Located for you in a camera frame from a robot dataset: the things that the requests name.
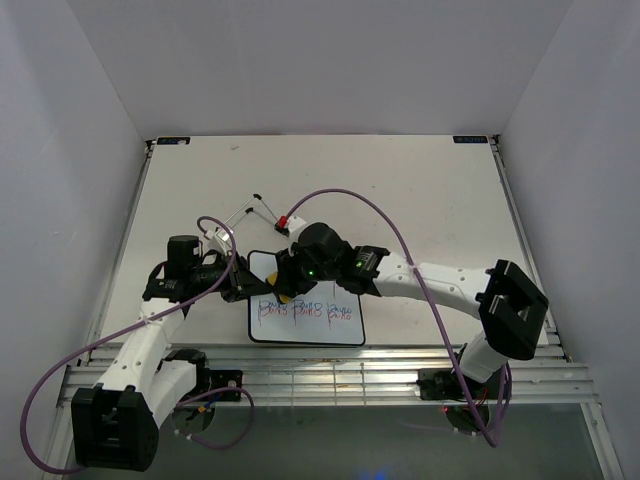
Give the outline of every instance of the white table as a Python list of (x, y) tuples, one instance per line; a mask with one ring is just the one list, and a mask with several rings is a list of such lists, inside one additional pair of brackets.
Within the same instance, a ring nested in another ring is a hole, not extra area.
[[(455, 144), (451, 136), (191, 137), (188, 145), (153, 150), (101, 335), (136, 321), (147, 276), (166, 258), (168, 238), (197, 234), (200, 215), (224, 220), (253, 193), (281, 215), (305, 194), (327, 187), (376, 202), (417, 262), (488, 268), (506, 258), (525, 268), (489, 144)], [(399, 251), (384, 221), (354, 198), (324, 195), (298, 214), (328, 223), (352, 245)], [(242, 255), (287, 245), (257, 216), (244, 219), (236, 234)], [(362, 309), (369, 346), (442, 345), (424, 302), (363, 297)], [(459, 312), (442, 308), (442, 315), (454, 344), (481, 330)], [(257, 346), (247, 335), (246, 303), (226, 304), (216, 294), (191, 308), (172, 341)], [(539, 344), (547, 344), (544, 331)]]

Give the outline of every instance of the metal frame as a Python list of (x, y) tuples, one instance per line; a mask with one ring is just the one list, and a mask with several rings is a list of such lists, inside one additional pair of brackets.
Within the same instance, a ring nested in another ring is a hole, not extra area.
[[(121, 245), (99, 314), (94, 316), (89, 341), (99, 336), (154, 146), (155, 141), (150, 142), (145, 152), (147, 155), (131, 202)], [(490, 146), (518, 233), (527, 270), (540, 285), (496, 138), (490, 140)], [(589, 377), (587, 366), (567, 360), (551, 315), (548, 316), (546, 327), (548, 346), (539, 347), (535, 358), (529, 362), (510, 362), (514, 381), (512, 403), (581, 405), (604, 478), (616, 480), (622, 478), (622, 471), (602, 418), (598, 395)], [(113, 361), (120, 345), (116, 343), (104, 345), (85, 357), (80, 366), (67, 368), (46, 457), (47, 463), (55, 466), (63, 466), (67, 463), (73, 434), (70, 399), (77, 388), (93, 385), (99, 375), (106, 370), (107, 365)], [(180, 348), (180, 346), (174, 344), (172, 348)], [(256, 405), (261, 407), (424, 405), (426, 408), (436, 408), (447, 403), (420, 400), (419, 390), (415, 384), (417, 370), (420, 368), (451, 367), (445, 349), (439, 346), (340, 349), (220, 347), (202, 344), (189, 345), (189, 347), (203, 350), (212, 368), (243, 370), (243, 386), (252, 393)], [(247, 403), (243, 400), (234, 406), (243, 406)], [(54, 477), (44, 474), (42, 478)]]

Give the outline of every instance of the gray floor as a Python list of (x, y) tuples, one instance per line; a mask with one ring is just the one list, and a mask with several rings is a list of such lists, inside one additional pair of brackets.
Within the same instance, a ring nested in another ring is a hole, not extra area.
[[(246, 412), (218, 409), (205, 432), (230, 439)], [(165, 424), (145, 473), (90, 469), (74, 479), (600, 479), (577, 405), (513, 406), (502, 444), (461, 434), (407, 428), (402, 420), (446, 427), (436, 408), (258, 410), (252, 432), (226, 452), (212, 452)]]

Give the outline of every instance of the yellow object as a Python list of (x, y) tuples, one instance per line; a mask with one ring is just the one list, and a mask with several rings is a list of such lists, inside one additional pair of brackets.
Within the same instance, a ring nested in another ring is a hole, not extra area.
[[(271, 286), (274, 286), (276, 284), (277, 279), (278, 279), (278, 272), (273, 272), (271, 275), (267, 277), (267, 283)], [(291, 301), (290, 297), (287, 297), (286, 295), (280, 295), (280, 294), (278, 294), (278, 299), (280, 300), (280, 303), (285, 303), (285, 304)]]

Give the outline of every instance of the white wall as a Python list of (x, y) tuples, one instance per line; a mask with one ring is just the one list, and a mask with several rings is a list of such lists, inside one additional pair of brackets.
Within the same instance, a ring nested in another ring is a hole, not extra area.
[(68, 0), (145, 139), (498, 133), (571, 0)]
[[(84, 344), (144, 144), (63, 0), (0, 1), (0, 477), (35, 478), (31, 386)], [(43, 454), (61, 375), (34, 404)]]
[(573, 3), (504, 132), (507, 174), (563, 343), (640, 475), (640, 4)]

